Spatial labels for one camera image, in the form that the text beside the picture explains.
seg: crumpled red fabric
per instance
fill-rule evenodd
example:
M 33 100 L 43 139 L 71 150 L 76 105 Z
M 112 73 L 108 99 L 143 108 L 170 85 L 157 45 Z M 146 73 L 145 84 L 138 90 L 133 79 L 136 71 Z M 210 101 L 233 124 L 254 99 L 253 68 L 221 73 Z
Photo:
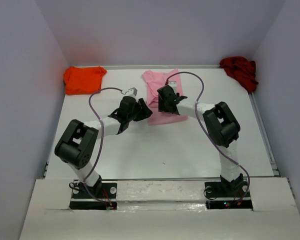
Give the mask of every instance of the crumpled red fabric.
M 255 61 L 248 61 L 243 56 L 227 57 L 220 61 L 220 68 L 223 68 L 229 77 L 237 80 L 248 93 L 256 90 L 258 82 Z
M 101 66 L 69 67 L 63 74 L 65 94 L 92 94 L 101 89 L 103 76 L 107 73 Z

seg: gray wall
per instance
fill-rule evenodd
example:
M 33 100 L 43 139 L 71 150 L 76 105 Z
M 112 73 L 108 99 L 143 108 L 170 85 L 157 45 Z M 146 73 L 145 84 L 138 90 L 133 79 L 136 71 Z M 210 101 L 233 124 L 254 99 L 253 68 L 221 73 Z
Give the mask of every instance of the gray wall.
M 71 65 L 252 58 L 284 0 L 36 0 Z
M 67 62 L 33 0 L 0 0 L 0 240 L 17 240 L 42 176 Z
M 288 0 L 257 50 L 260 114 L 300 212 L 300 0 Z

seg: folded orange fabric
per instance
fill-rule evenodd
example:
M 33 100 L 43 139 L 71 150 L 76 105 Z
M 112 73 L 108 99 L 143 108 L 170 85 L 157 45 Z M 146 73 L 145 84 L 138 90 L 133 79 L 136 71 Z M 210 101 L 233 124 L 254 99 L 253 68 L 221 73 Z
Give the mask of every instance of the folded orange fabric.
M 100 90 L 102 78 L 106 73 L 107 70 L 101 66 L 69 67 L 63 74 L 65 94 L 92 94 Z

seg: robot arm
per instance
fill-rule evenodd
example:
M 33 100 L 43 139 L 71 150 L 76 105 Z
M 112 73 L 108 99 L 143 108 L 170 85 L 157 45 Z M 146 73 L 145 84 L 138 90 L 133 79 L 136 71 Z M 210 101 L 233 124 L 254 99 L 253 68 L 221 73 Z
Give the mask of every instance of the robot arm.
M 178 115 L 186 115 L 197 118 L 195 112 L 196 101 L 186 96 L 180 96 L 177 92 L 177 84 L 174 81 L 158 89 L 159 111 Z M 225 102 L 218 104 L 197 104 L 199 118 L 204 121 L 211 140 L 228 157 L 237 160 L 237 139 L 239 137 L 240 125 L 230 108 Z M 221 183 L 224 191 L 233 192 L 243 182 L 243 175 L 237 164 L 230 162 L 222 154 Z
M 137 101 L 136 95 L 135 88 L 129 89 L 124 94 L 119 107 L 102 120 L 103 137 L 121 134 L 131 121 L 138 122 L 151 116 L 152 111 L 145 101 L 142 98 Z M 74 119 L 69 123 L 54 149 L 54 154 L 73 169 L 81 182 L 93 168 L 90 158 L 96 140 L 101 138 L 99 134 L 101 129 L 100 121 L 83 123 Z M 96 171 L 92 171 L 85 179 L 85 183 L 92 194 L 96 195 L 101 188 L 102 178 Z

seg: white board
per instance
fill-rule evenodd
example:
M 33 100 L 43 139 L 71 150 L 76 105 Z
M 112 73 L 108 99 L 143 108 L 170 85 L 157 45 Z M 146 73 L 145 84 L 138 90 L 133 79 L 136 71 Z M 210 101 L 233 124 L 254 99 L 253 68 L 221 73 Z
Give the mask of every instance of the white board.
M 203 180 L 118 181 L 117 210 L 71 210 L 68 183 L 36 181 L 20 240 L 300 240 L 285 178 L 251 178 L 253 210 L 206 209 Z
M 108 70 L 102 87 L 137 88 L 138 98 L 146 98 L 146 84 L 141 75 L 147 69 Z M 168 73 L 172 69 L 152 69 Z M 251 176 L 273 176 L 262 135 L 249 99 L 238 82 L 223 69 L 179 69 L 199 75 L 205 84 L 201 102 L 226 102 L 241 125 L 237 147 L 238 161 Z M 181 76 L 183 94 L 195 99 L 201 83 L 192 75 Z M 101 117 L 115 110 L 123 95 L 106 90 L 92 99 Z M 96 120 L 88 105 L 89 95 L 66 95 L 49 158 L 47 179 L 74 179 L 70 167 L 54 155 L 54 148 L 72 119 L 82 122 Z M 95 145 L 91 161 L 99 149 Z M 147 120 L 131 122 L 120 135 L 104 139 L 101 158 L 96 171 L 103 179 L 172 179 L 219 177 L 221 165 L 217 150 L 209 142 L 194 118 L 184 122 L 149 126 Z

